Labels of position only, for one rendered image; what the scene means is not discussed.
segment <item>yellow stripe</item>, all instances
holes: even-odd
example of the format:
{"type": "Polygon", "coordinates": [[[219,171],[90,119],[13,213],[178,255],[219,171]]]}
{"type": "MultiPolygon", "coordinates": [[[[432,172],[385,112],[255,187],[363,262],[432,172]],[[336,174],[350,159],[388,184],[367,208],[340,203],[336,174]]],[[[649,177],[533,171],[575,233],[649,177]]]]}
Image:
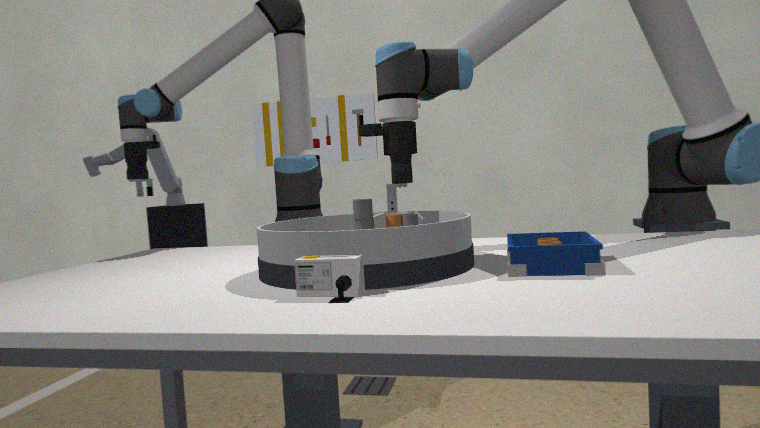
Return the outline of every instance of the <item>yellow stripe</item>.
{"type": "Polygon", "coordinates": [[[280,156],[285,154],[285,135],[282,133],[282,108],[277,101],[277,123],[280,127],[280,156]]]}
{"type": "Polygon", "coordinates": [[[264,124],[264,151],[266,152],[267,166],[272,166],[272,124],[269,119],[269,103],[261,103],[261,121],[264,124]]]}
{"type": "Polygon", "coordinates": [[[338,120],[340,121],[340,160],[348,161],[348,131],[346,130],[346,96],[338,95],[338,120]]]}

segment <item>round gray container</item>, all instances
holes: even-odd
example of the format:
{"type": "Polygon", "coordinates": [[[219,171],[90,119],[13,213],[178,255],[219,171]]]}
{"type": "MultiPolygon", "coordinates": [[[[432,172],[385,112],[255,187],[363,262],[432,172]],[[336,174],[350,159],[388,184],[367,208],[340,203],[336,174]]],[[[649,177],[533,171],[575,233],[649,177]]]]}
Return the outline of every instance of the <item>round gray container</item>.
{"type": "Polygon", "coordinates": [[[351,214],[259,226],[259,279],[295,290],[295,259],[316,255],[361,255],[367,290],[440,281],[472,269],[470,215],[417,213],[417,225],[401,227],[385,227],[385,213],[375,215],[374,229],[356,229],[351,214]]]}

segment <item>hammer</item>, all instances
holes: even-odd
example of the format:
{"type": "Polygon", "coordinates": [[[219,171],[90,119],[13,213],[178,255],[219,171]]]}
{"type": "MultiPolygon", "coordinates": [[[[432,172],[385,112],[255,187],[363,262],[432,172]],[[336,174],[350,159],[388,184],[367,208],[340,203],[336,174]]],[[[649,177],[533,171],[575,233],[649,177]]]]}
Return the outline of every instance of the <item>hammer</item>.
{"type": "Polygon", "coordinates": [[[361,128],[361,124],[362,124],[361,116],[364,114],[364,109],[358,108],[356,110],[351,110],[351,113],[356,115],[356,137],[359,138],[359,147],[361,147],[362,135],[359,129],[361,128]]]}

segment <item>table leg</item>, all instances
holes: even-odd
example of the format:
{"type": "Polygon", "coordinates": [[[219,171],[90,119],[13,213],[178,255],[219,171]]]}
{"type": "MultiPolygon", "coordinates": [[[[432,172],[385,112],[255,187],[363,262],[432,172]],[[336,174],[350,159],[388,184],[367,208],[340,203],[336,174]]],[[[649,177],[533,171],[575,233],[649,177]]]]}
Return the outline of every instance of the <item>table leg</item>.
{"type": "Polygon", "coordinates": [[[651,428],[720,428],[717,385],[649,384],[651,428]]]}
{"type": "Polygon", "coordinates": [[[341,419],[338,375],[282,374],[285,428],[360,428],[361,419],[341,419]]]}
{"type": "Polygon", "coordinates": [[[164,405],[164,427],[187,428],[182,370],[161,369],[161,397],[164,405]]]}

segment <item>table top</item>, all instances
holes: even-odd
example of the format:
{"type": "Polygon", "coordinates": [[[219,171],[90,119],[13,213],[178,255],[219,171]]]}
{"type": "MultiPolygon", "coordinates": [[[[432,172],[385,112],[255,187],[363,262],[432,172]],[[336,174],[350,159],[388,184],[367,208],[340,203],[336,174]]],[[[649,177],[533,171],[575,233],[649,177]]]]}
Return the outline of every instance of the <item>table top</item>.
{"type": "MultiPolygon", "coordinates": [[[[183,353],[185,368],[212,369],[242,366],[193,365],[193,353],[277,355],[276,364],[289,354],[319,355],[309,360],[311,371],[327,361],[347,370],[343,357],[374,356],[361,363],[364,372],[374,362],[377,372],[397,368],[406,358],[417,361],[415,373],[468,376],[478,376],[485,361],[493,372],[491,357],[591,364],[581,370],[593,370],[596,361],[618,372],[622,366],[614,361],[758,369],[760,232],[593,236],[604,244],[605,276],[510,277],[507,238],[476,238],[475,268],[466,274],[378,290],[347,304],[261,283],[253,245],[154,250],[88,263],[0,284],[0,365],[22,365],[22,358],[58,364],[32,352],[44,350],[68,351],[56,355],[66,355],[70,365],[80,364],[76,355],[98,351],[128,352],[132,359],[183,353]],[[415,359],[425,356],[469,358],[471,369],[425,368],[415,359]]],[[[132,364],[124,355],[115,366],[132,364]]],[[[161,364],[173,364],[164,357],[161,364]]],[[[110,364],[93,358],[81,364],[110,364]]],[[[594,377],[567,370],[559,377],[594,377]]],[[[760,376],[740,381],[742,373],[720,381],[760,384],[760,376]]]]}

